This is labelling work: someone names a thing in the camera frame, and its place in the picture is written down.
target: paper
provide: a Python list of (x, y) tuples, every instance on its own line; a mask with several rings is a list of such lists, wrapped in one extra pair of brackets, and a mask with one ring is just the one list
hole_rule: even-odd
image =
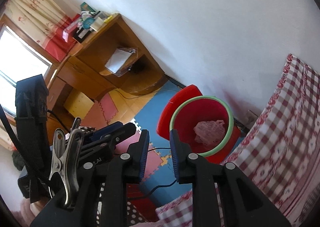
[(115, 74), (131, 55), (132, 53), (130, 52), (116, 49), (109, 61), (105, 64), (105, 68)]

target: wooden floor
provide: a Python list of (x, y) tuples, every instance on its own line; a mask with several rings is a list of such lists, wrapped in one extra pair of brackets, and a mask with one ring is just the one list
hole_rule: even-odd
[(118, 113), (112, 118), (109, 124), (117, 121), (120, 121), (123, 124), (130, 122), (156, 93), (157, 91), (145, 96), (135, 96), (130, 95), (121, 89), (112, 90), (109, 94), (118, 110)]

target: green rim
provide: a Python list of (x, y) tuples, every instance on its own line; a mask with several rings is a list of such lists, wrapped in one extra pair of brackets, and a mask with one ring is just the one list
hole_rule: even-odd
[(231, 137), (232, 131), (233, 131), (233, 115), (231, 112), (230, 107), (221, 99), (216, 98), (215, 96), (209, 96), (209, 95), (201, 95), (201, 96), (196, 96), (194, 98), (191, 98), (187, 101), (185, 101), (183, 104), (181, 104), (173, 113), (171, 120), (170, 120), (170, 126), (169, 126), (169, 130), (173, 129), (173, 125), (174, 125), (174, 121), (178, 115), (178, 113), (180, 112), (180, 110), (186, 106), (187, 104), (198, 100), (198, 99), (212, 99), (215, 101), (218, 101), (219, 103), (221, 103), (225, 109), (227, 110), (228, 116), (229, 116), (229, 126), (228, 126), (228, 130), (227, 133), (225, 135), (225, 137), (223, 138), (223, 140), (219, 143), (218, 146), (216, 146), (215, 148), (213, 148), (212, 150), (209, 150), (207, 152), (203, 152), (203, 153), (198, 153), (199, 155), (203, 156), (203, 157), (209, 157), (211, 155), (214, 155), (215, 153), (217, 153), (218, 151), (222, 150), (222, 148), (227, 144), (228, 140)]

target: curtain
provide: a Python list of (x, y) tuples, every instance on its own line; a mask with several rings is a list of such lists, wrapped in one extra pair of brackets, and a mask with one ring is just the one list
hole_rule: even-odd
[(59, 62), (76, 43), (62, 38), (72, 20), (52, 0), (8, 0), (4, 13)]

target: plastic bag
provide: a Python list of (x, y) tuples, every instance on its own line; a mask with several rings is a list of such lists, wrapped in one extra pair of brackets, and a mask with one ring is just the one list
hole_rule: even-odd
[(105, 68), (120, 77), (131, 69), (137, 59), (138, 48), (118, 48), (105, 64)]
[(196, 133), (195, 141), (210, 148), (216, 147), (226, 134), (223, 125), (223, 120), (198, 122), (193, 128)]

